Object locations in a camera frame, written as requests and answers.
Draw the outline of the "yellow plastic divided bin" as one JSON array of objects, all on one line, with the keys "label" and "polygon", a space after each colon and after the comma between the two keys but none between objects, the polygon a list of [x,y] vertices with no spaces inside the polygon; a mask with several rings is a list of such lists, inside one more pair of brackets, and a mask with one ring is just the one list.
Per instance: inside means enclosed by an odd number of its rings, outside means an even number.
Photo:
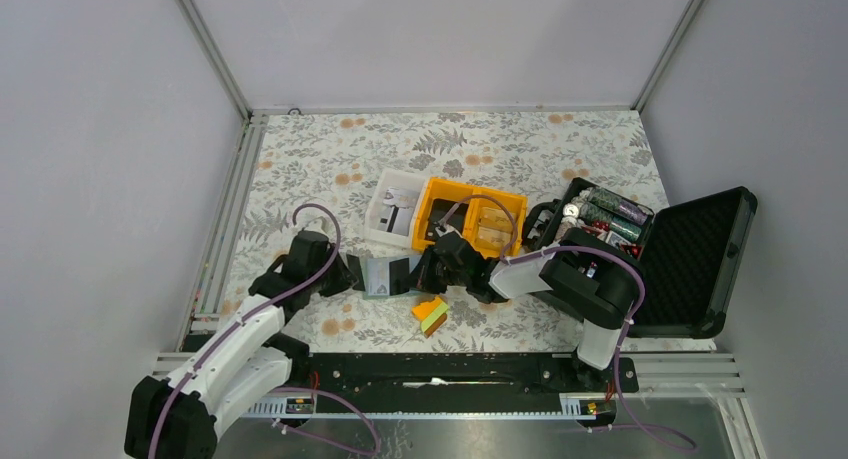
[{"label": "yellow plastic divided bin", "polygon": [[[452,213],[454,213],[462,203],[467,203],[469,205],[467,215],[465,217],[463,232],[459,234],[484,257],[498,258],[502,255],[514,256],[520,252],[522,246],[522,228],[525,224],[525,218],[528,212],[528,199],[525,196],[436,177],[431,177],[429,179],[428,185],[424,191],[421,207],[414,224],[414,236],[411,246],[413,250],[422,251],[427,246],[435,243],[436,237],[432,240],[425,237],[427,219],[430,215],[431,205],[434,199],[447,199],[454,201],[455,205],[449,211]],[[475,244],[477,219],[482,207],[500,208],[515,218],[518,228],[518,238],[509,251],[486,249]]]}]

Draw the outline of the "green card holder wallet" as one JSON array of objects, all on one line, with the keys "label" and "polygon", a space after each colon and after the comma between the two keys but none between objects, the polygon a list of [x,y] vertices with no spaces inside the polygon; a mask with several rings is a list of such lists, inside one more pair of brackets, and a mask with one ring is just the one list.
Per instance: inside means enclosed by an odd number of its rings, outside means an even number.
[{"label": "green card holder wallet", "polygon": [[381,258],[368,258],[365,260],[365,267],[363,269],[364,273],[364,298],[365,299],[387,299],[391,297],[398,296],[390,296],[389,295],[389,262],[392,260],[400,259],[403,257],[409,257],[410,261],[410,275],[409,275],[409,287],[410,291],[406,294],[399,296],[407,296],[412,293],[417,292],[417,289],[412,285],[411,273],[418,266],[418,263],[421,259],[420,254],[406,255],[406,256],[396,256],[396,257],[381,257]]}]

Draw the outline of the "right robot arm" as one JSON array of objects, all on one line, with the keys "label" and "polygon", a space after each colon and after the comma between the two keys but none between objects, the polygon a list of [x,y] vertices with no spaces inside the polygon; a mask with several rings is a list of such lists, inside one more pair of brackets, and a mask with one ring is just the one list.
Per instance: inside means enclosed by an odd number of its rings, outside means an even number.
[{"label": "right robot arm", "polygon": [[428,246],[404,285],[430,294],[461,287],[481,303],[532,295],[582,322],[575,381],[597,391],[613,377],[612,362],[646,297],[637,261],[588,232],[512,257],[486,258],[456,232]]}]

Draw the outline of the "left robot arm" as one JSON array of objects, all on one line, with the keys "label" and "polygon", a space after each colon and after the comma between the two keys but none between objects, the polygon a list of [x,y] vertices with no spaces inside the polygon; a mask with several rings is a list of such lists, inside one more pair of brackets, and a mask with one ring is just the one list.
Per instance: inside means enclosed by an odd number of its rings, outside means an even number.
[{"label": "left robot arm", "polygon": [[233,316],[182,365],[134,388],[124,439],[132,458],[210,458],[229,427],[278,386],[315,383],[310,348],[283,333],[293,307],[350,287],[337,246],[301,231]]}]

